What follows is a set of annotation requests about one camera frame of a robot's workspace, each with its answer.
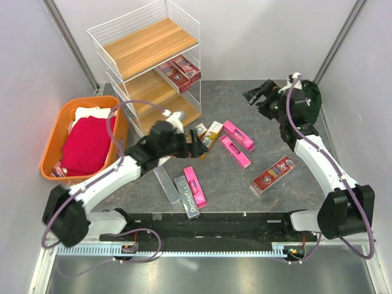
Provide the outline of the pink toothpaste box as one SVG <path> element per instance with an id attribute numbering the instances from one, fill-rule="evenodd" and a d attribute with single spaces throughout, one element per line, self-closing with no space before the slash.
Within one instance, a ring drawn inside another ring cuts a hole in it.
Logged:
<path id="1" fill-rule="evenodd" d="M 251 165 L 251 161 L 246 157 L 246 155 L 240 151 L 236 145 L 232 142 L 232 140 L 223 135 L 219 139 L 222 146 L 230 153 L 230 155 L 237 161 L 237 163 L 241 166 L 242 169 L 247 168 Z"/>
<path id="2" fill-rule="evenodd" d="M 192 195 L 194 196 L 197 207 L 204 208 L 207 205 L 206 198 L 202 191 L 201 185 L 198 182 L 198 178 L 194 172 L 193 167 L 186 167 L 184 169 L 184 175 L 187 179 Z"/>
<path id="3" fill-rule="evenodd" d="M 254 141 L 231 121 L 224 122 L 224 131 L 247 151 L 253 151 L 256 148 Z"/>

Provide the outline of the red 3D toothpaste box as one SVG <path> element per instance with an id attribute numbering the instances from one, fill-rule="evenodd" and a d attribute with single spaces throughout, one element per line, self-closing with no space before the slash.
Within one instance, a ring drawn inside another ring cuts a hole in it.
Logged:
<path id="1" fill-rule="evenodd" d="M 153 68 L 153 70 L 164 82 L 171 86 L 177 94 L 183 94 L 190 90 L 191 85 L 189 79 L 171 62 L 164 62 Z"/>

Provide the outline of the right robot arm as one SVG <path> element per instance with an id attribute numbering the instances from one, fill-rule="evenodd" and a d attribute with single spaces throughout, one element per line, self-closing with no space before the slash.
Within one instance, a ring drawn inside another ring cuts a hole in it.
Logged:
<path id="1" fill-rule="evenodd" d="M 289 75 L 284 87 L 267 80 L 243 96 L 261 115 L 279 123 L 281 138 L 307 165 L 325 196 L 318 210 L 289 212 L 280 227 L 282 237 L 294 241 L 303 231 L 320 232 L 327 239 L 371 234 L 375 192 L 359 185 L 325 148 L 314 126 L 322 106 L 317 84 Z"/>

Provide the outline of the red 3D toothpaste box floor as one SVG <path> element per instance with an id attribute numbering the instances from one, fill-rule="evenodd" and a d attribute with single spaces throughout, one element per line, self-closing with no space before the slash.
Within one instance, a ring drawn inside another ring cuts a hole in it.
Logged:
<path id="1" fill-rule="evenodd" d="M 263 173 L 256 177 L 250 189 L 256 194 L 262 194 L 271 186 L 282 179 L 286 174 L 296 167 L 296 162 L 289 156 L 285 156 L 275 164 L 267 168 Z"/>

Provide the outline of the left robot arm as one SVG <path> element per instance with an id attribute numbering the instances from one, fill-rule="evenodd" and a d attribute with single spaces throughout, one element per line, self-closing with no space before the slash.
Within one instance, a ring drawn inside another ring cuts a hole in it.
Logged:
<path id="1" fill-rule="evenodd" d="M 121 241 L 130 240 L 135 227 L 125 215 L 118 211 L 95 213 L 93 209 L 120 187 L 162 165 L 164 158 L 198 158 L 207 151 L 194 128 L 185 135 L 172 123 L 158 121 L 147 136 L 105 170 L 73 187 L 54 187 L 42 217 L 44 232 L 52 232 L 65 247 L 83 241 L 90 229 L 94 235 L 108 234 Z"/>

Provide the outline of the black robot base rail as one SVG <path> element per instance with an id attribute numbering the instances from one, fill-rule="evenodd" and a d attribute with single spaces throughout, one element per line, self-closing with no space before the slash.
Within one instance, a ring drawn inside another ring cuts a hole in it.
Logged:
<path id="1" fill-rule="evenodd" d="M 315 242 L 310 231 L 297 232 L 289 224 L 288 213 L 237 212 L 201 213 L 189 219 L 186 213 L 125 213 L 122 232 L 136 228 L 151 228 L 162 239 L 193 237 L 252 238 L 264 242 Z"/>

